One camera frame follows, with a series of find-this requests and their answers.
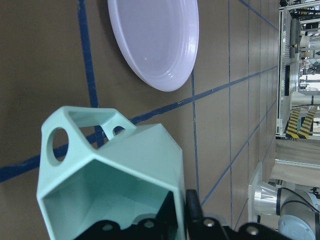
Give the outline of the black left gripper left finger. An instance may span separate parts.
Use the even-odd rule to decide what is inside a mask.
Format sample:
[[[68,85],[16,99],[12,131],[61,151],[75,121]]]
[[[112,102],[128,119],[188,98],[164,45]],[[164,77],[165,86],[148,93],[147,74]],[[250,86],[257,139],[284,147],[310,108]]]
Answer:
[[[156,240],[174,240],[178,232],[178,221],[174,194],[169,191],[155,216]]]

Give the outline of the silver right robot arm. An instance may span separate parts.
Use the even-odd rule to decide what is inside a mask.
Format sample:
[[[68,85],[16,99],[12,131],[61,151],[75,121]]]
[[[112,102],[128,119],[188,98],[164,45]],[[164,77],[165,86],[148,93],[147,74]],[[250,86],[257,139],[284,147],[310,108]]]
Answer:
[[[264,182],[259,163],[248,183],[248,220],[256,223],[262,215],[278,216],[278,232],[292,240],[320,238],[320,205],[316,196]]]

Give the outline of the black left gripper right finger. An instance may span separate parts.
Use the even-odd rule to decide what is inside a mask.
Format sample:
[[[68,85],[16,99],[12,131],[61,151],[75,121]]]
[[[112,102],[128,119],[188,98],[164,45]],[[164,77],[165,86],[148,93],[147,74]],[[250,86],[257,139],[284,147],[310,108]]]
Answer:
[[[204,238],[204,214],[195,189],[186,190],[186,223],[191,240]]]

